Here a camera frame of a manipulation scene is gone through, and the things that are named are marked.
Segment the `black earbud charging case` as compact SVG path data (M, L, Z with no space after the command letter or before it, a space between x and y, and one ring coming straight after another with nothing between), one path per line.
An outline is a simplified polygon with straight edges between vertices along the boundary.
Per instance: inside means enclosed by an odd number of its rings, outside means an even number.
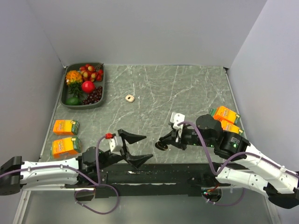
M167 144L164 144L163 142L161 141L158 141L155 143L155 147L161 151L166 151L168 149L168 145Z

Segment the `beige earbud charging case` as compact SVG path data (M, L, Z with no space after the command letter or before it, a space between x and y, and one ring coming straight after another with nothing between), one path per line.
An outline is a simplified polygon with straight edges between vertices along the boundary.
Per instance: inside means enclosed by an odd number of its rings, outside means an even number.
M125 100L126 100L127 102L129 102L129 103L133 103L134 100L135 100L135 97L132 96L132 95L130 95L130 94L128 94L128 95L125 97Z

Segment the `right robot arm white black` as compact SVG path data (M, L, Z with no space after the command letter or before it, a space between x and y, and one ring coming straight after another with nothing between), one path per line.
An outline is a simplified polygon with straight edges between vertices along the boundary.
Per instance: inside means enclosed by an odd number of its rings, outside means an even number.
M225 131L210 114L195 123L181 113L172 113L171 131L155 143L159 150L169 145L186 150L188 145L203 147L210 170L204 174L209 186L218 182L258 192L274 205L291 209L299 204L299 174L264 155L238 133Z

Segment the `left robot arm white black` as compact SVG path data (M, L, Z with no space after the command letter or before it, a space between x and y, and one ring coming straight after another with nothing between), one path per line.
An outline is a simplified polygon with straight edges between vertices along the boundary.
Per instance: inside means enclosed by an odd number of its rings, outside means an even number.
M53 184L70 185L74 188L98 187L103 184L101 170L120 161L138 169L153 157L152 154L132 155L128 144L145 139L145 135L107 133L95 147L88 148L77 158L49 162L24 161L14 156L0 167L0 194L8 196L22 189Z

